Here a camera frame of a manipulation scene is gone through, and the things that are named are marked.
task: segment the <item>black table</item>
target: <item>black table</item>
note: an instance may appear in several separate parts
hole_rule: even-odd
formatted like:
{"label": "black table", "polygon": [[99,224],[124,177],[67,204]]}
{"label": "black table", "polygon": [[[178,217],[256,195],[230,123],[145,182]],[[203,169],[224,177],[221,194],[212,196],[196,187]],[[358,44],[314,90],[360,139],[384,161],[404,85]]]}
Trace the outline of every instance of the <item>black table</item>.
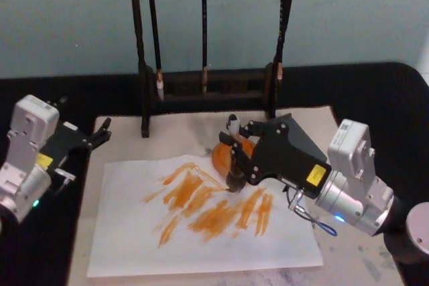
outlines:
{"label": "black table", "polygon": [[[5,159],[6,132],[13,105],[26,94],[44,100],[67,95],[62,119],[90,133],[99,115],[139,115],[136,75],[72,76],[0,80],[0,161]],[[192,106],[158,107],[155,114],[184,111],[254,109],[257,102],[225,100]],[[350,64],[288,68],[279,107],[330,105],[337,121],[369,125],[377,151],[377,175],[410,204],[429,201],[429,88],[418,72],[400,63]],[[0,285],[63,285],[68,268],[86,162],[72,160],[78,180],[61,198],[42,198],[19,232],[0,240]],[[429,264],[400,265],[407,285],[429,285]]]}

